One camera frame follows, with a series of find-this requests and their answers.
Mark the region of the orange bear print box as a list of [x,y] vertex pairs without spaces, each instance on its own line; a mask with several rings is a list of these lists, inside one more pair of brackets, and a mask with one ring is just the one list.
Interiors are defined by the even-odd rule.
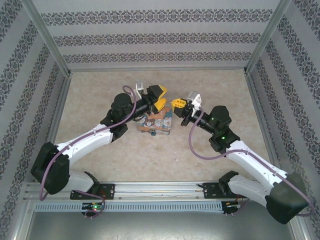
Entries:
[[137,121],[137,130],[140,133],[156,135],[169,135],[172,126],[173,111],[165,106],[159,113],[145,114]]

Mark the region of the small circuit board green light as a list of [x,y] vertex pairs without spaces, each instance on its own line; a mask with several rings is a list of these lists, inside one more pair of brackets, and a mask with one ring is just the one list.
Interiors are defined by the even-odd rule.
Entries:
[[84,202],[81,205],[82,211],[95,211],[98,212],[104,208],[104,204],[101,202]]

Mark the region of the aluminium floor edge rail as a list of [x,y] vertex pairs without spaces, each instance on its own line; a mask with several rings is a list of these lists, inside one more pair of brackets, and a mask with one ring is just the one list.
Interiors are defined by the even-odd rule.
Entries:
[[64,107],[66,104],[72,77],[73,77],[73,73],[71,72],[63,82],[63,85],[61,86],[61,91],[59,94],[59,98],[57,100],[57,104],[55,106],[54,115],[51,121],[48,136],[46,139],[48,142],[54,143],[57,137],[57,133],[58,133],[59,125],[61,122],[62,114],[64,111]]

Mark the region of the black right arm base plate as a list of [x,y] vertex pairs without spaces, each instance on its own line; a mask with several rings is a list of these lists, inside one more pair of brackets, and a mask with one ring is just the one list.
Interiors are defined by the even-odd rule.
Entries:
[[224,193],[220,186],[219,182],[204,182],[198,185],[203,190],[203,197],[205,199],[237,199],[243,198],[242,195],[234,194],[231,191]]

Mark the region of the aluminium mounting rail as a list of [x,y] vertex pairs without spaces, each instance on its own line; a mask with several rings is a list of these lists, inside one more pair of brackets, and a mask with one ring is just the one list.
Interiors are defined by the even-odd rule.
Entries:
[[203,189],[199,181],[167,182],[102,182],[115,184],[114,201],[151,200],[203,200]]

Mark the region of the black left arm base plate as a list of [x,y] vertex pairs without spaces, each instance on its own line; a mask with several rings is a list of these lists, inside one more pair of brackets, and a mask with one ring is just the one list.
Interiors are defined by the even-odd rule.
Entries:
[[94,196],[79,193],[78,191],[72,190],[70,192],[71,200],[113,200],[115,193],[115,184],[113,183],[95,183],[87,192]]

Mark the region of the aluminium corner post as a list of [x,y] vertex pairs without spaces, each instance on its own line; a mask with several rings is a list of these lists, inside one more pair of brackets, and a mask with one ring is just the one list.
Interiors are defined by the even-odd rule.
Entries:
[[272,16],[270,17],[270,20],[265,30],[263,31],[256,47],[254,48],[248,60],[247,65],[244,68],[244,73],[246,75],[248,75],[255,67],[257,61],[259,60],[259,57],[265,49],[265,46],[272,37],[274,31],[277,28],[277,25],[279,24],[280,20],[282,19],[291,2],[292,0],[279,0],[277,7],[275,8]]
[[20,1],[23,7],[25,8],[27,14],[31,18],[32,22],[34,23],[35,27],[37,28],[44,43],[47,45],[48,49],[53,55],[54,60],[57,62],[62,72],[65,75],[69,75],[71,71],[68,68],[68,65],[63,55],[61,54],[53,36],[51,35],[47,25],[45,24],[41,14],[39,13],[34,1],[33,0],[20,0]]

